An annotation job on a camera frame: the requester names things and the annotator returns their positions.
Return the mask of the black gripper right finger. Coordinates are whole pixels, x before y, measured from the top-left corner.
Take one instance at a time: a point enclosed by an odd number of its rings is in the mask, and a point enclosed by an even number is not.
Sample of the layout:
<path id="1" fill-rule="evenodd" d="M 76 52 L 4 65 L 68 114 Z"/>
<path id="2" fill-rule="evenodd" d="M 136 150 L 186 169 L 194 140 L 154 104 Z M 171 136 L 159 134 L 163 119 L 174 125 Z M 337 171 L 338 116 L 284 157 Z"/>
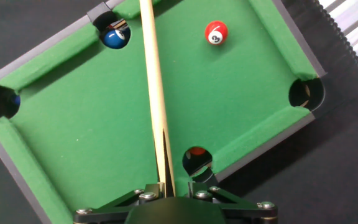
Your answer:
<path id="1" fill-rule="evenodd" d="M 248 202 L 217 186 L 189 182 L 188 197 L 202 201 L 203 207 L 212 205 L 225 223 L 278 223 L 278 207 L 274 203 Z"/>

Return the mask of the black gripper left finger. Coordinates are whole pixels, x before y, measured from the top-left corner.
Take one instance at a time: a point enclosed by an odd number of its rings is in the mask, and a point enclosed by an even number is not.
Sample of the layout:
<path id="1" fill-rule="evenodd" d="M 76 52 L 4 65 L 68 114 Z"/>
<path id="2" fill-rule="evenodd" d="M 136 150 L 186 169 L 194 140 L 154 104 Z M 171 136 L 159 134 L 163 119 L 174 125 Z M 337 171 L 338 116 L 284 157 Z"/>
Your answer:
<path id="1" fill-rule="evenodd" d="M 164 196 L 164 183 L 147 184 L 145 189 L 131 190 L 102 207 L 77 209 L 73 214 L 73 223 L 124 223 L 131 210 Z"/>

